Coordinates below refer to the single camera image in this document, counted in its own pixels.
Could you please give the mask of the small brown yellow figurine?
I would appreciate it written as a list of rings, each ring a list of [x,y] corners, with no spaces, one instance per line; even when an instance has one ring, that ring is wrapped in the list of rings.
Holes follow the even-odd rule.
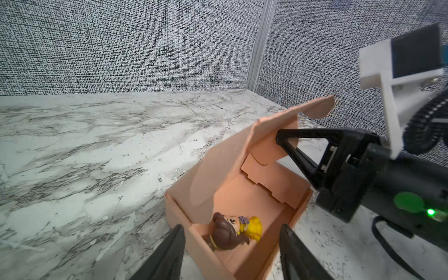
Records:
[[[212,251],[233,250],[239,245],[260,241],[263,225],[258,217],[228,216],[220,212],[212,217],[212,231],[203,236]]]

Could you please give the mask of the pink paper box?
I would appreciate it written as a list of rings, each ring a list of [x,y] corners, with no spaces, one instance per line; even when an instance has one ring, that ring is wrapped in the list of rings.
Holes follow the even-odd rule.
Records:
[[[287,154],[275,137],[279,130],[297,128],[299,113],[320,119],[334,103],[333,96],[318,98],[258,119],[209,149],[168,189],[168,223],[184,227],[185,247],[206,280],[267,278],[279,252],[281,226],[294,226],[313,194],[308,181],[279,163]],[[217,212],[258,217],[261,240],[212,250],[204,238]]]

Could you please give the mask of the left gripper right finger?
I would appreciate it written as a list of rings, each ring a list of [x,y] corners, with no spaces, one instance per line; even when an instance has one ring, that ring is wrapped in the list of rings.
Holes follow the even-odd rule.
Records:
[[[333,279],[287,224],[281,227],[279,246],[284,280]]]

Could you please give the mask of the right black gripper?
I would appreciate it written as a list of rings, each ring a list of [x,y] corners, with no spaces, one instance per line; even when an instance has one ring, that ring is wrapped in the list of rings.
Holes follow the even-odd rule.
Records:
[[[448,169],[402,152],[389,158],[359,129],[280,129],[275,137],[318,190],[317,204],[349,222],[360,205],[406,232],[448,249]]]

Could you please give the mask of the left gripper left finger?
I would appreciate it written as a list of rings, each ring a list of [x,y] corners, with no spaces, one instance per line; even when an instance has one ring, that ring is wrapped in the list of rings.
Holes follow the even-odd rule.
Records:
[[[130,280],[179,280],[186,237],[176,225]]]

